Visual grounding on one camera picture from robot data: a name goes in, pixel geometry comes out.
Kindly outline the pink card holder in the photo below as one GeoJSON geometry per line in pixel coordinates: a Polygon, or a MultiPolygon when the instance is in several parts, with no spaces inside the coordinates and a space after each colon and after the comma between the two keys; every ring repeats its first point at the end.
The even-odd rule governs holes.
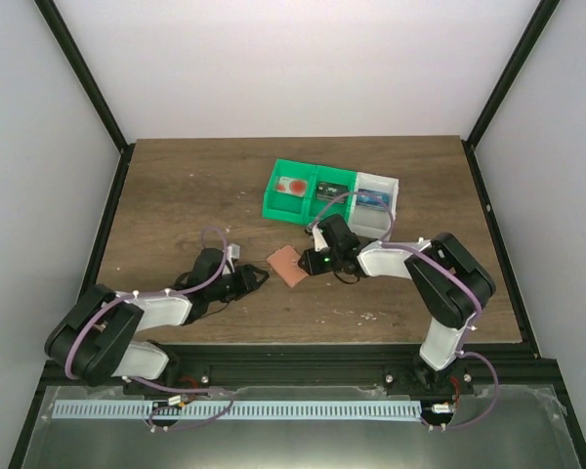
{"type": "Polygon", "coordinates": [[[309,275],[299,267],[301,255],[291,245],[277,249],[267,258],[268,264],[291,288],[295,287],[309,275]]]}

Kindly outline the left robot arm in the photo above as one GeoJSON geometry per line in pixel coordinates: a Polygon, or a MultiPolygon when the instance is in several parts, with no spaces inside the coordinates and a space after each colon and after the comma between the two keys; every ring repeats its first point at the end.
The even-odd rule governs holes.
{"type": "Polygon", "coordinates": [[[270,274],[237,263],[239,247],[204,248],[192,269],[172,286],[156,292],[117,292],[103,284],[89,287],[53,329],[44,344],[48,358],[69,379],[99,386],[113,377],[147,381],[164,376],[172,355],[139,332],[160,326],[189,325],[213,303],[227,305],[263,286],[270,274]]]}

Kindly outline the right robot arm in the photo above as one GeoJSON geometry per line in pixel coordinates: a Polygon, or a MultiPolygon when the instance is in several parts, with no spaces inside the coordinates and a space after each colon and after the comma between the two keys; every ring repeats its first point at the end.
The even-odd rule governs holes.
{"type": "Polygon", "coordinates": [[[451,233],[408,243],[362,242],[355,235],[343,242],[326,240],[305,250],[298,267],[310,276],[333,273],[411,280],[431,315],[412,374],[430,391],[449,380],[466,335],[496,291],[492,276],[451,233]]]}

